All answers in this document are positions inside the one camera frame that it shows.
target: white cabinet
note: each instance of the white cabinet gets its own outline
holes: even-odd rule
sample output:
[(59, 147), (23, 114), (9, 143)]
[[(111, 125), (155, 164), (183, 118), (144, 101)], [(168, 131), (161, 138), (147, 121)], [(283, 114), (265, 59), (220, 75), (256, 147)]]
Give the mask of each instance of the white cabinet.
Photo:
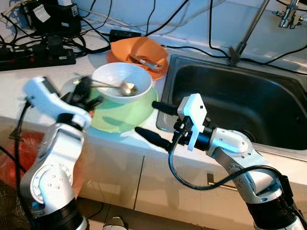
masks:
[[(179, 157), (174, 158), (174, 163), (178, 173), (194, 184), (205, 185), (207, 173), (213, 173), (216, 180), (226, 176), (222, 167)], [(237, 191), (226, 188), (196, 191), (181, 185), (171, 174), (165, 154), (145, 157), (135, 209), (213, 229), (254, 229)]]
[(80, 197), (133, 209), (143, 155), (120, 143), (89, 137)]

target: white countertop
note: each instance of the white countertop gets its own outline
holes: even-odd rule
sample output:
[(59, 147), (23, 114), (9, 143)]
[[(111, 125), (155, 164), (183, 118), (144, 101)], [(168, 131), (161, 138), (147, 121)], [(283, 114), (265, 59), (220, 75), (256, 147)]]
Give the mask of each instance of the white countertop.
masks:
[[(210, 60), (214, 62), (225, 63), (225, 60), (216, 60), (208, 56), (204, 56), (198, 53), (188, 53), (178, 50), (169, 50), (170, 54), (180, 53), (185, 55), (192, 55), (196, 58), (201, 58), (205, 60)], [(76, 65), (68, 66), (57, 66), (57, 67), (47, 67), (47, 68), (36, 68), (36, 69), (21, 69), (21, 70), (12, 70), (12, 71), (3, 71), (0, 72), (0, 98), (2, 105), (0, 107), (0, 116), (14, 118), (19, 117), (21, 109), (24, 105), (24, 94), (22, 92), (22, 87), (25, 83), (33, 77), (37, 76), (47, 76), (52, 81), (57, 89), (61, 89), (65, 82), (71, 78), (73, 72), (79, 74), (91, 74), (93, 71), (107, 63), (106, 53), (88, 55), (82, 58), (77, 59)], [(271, 72), (275, 74), (280, 74), (284, 76), (291, 77), (293, 74), (286, 73), (282, 70), (273, 69), (269, 67), (255, 66), (249, 63), (240, 63), (242, 67), (247, 67), (250, 69), (260, 70)], [(306, 79), (298, 79), (302, 84), (306, 85)], [(159, 98), (161, 98), (163, 86), (165, 83), (165, 78), (157, 80), (154, 82), (153, 86), (158, 92)], [(159, 130), (155, 123), (157, 119), (158, 111), (154, 111), (149, 119), (142, 126), (143, 128), (150, 129), (154, 132), (159, 133), (163, 138), (171, 140), (172, 133)], [(45, 115), (40, 114), (36, 109), (31, 109), (28, 111), (25, 121), (34, 124), (43, 124), (50, 125), (54, 121), (48, 118)], [(164, 154), (167, 154), (163, 149), (158, 148), (152, 144), (146, 142), (142, 137), (140, 137), (134, 130), (128, 131), (120, 134), (110, 134), (90, 128), (88, 130), (88, 137), (91, 138), (101, 138), (107, 141), (116, 142), (120, 144), (121, 148), (124, 150), (125, 147), (135, 148), (136, 152), (140, 150), (149, 151), (158, 151)], [(211, 165), (212, 167), (221, 167), (219, 166), (214, 159), (206, 156), (205, 152), (195, 149), (192, 153), (187, 151), (187, 147), (178, 146), (176, 149), (176, 155), (180, 155), (184, 158), (191, 159), (193, 162), (203, 162), (205, 165)], [(271, 155), (268, 153), (261, 153), (264, 157), (270, 160), (273, 165), (281, 171), (281, 173), (288, 175), (291, 182), (298, 184), (307, 184), (307, 164), (304, 161), (298, 161), (294, 159), (289, 159), (281, 156)]]

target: sink basin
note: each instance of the sink basin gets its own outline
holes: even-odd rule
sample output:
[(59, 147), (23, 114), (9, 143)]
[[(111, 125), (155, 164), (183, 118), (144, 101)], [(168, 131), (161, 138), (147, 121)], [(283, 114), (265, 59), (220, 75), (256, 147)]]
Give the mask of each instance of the sink basin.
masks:
[[(237, 130), (254, 143), (307, 149), (307, 96), (292, 78), (173, 55), (162, 102), (179, 105), (200, 93), (206, 126)], [(159, 112), (157, 127), (173, 131), (176, 116)]]

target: white wall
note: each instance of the white wall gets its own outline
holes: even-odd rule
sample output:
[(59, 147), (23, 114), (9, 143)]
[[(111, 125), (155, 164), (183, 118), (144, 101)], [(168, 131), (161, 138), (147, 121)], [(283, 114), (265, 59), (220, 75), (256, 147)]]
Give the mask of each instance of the white wall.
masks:
[[(89, 9), (92, 1), (74, 0), (78, 6)], [(165, 22), (170, 15), (179, 7), (183, 0), (156, 0), (156, 9), (151, 17), (151, 22)], [(109, 0), (97, 1), (94, 6), (96, 12), (107, 14), (109, 9)], [(190, 0), (189, 8), (186, 13), (188, 18), (200, 8), (209, 6), (209, 0)], [(213, 9), (213, 30), (212, 43), (217, 46), (229, 47), (237, 46), (238, 42), (243, 38), (257, 8), (262, 0), (227, 0)], [(147, 18), (152, 10), (153, 0), (113, 0), (113, 6), (110, 16), (130, 23), (146, 23)], [(260, 55), (275, 56), (285, 52), (295, 50), (304, 46), (307, 42), (307, 25), (297, 26), (294, 30), (279, 28), (279, 19), (272, 14), (272, 10), (284, 9), (284, 6), (271, 0), (267, 10), (260, 19), (255, 31), (252, 33), (248, 45), (247, 52)], [(178, 22), (184, 8), (172, 20), (173, 23)], [(103, 20), (103, 18), (95, 15), (89, 16), (89, 19)], [(150, 31), (157, 28), (158, 25), (151, 25)], [(166, 26), (157, 33), (167, 32), (172, 27)], [(192, 40), (201, 43), (208, 43), (209, 30), (209, 11), (200, 14), (188, 24), (178, 27), (168, 36)], [(296, 61), (306, 63), (307, 51), (301, 51), (293, 55)]]

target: faucet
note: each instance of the faucet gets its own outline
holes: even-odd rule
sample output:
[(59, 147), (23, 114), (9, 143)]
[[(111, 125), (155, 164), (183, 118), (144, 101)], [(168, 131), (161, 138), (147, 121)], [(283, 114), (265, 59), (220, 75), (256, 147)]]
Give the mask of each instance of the faucet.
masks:
[[(265, 8), (267, 7), (268, 3), (270, 0), (264, 0), (262, 2), (262, 5), (257, 11), (257, 14), (255, 15), (252, 23), (250, 24), (247, 32), (245, 33), (244, 38), (242, 41), (239, 43), (239, 45), (236, 47), (236, 49), (229, 47), (229, 54), (230, 54), (230, 59), (228, 60), (228, 64), (235, 66), (237, 63), (240, 61), (241, 54), (243, 53), (247, 41), (255, 29), (260, 17), (262, 16)], [(281, 17), (281, 20), (279, 22), (279, 27), (281, 28), (288, 28), (290, 26), (290, 29), (294, 29), (296, 25), (301, 25), (301, 22), (303, 21), (304, 18), (301, 16), (296, 15), (296, 10), (298, 8), (298, 2), (299, 0), (292, 0), (289, 5), (287, 5), (286, 11), (274, 11), (273, 13), (276, 14), (277, 16)]]
[(239, 45), (236, 47), (236, 49), (229, 47), (229, 54), (230, 54), (230, 59), (228, 60), (228, 64), (235, 66), (237, 65), (237, 63), (240, 61), (240, 57), (241, 54), (243, 53), (246, 45), (247, 45), (247, 41), (251, 35), (251, 33), (254, 31), (260, 17), (262, 16), (265, 8), (267, 7), (268, 3), (270, 0), (264, 0), (260, 6), (260, 8), (258, 9), (253, 21), (251, 22), (248, 30), (245, 33), (244, 38), (242, 39), (242, 41), (239, 43)]
[(285, 11), (273, 11), (274, 14), (281, 17), (279, 27), (294, 29), (296, 25), (301, 25), (303, 17), (296, 15), (299, 0), (292, 0)]

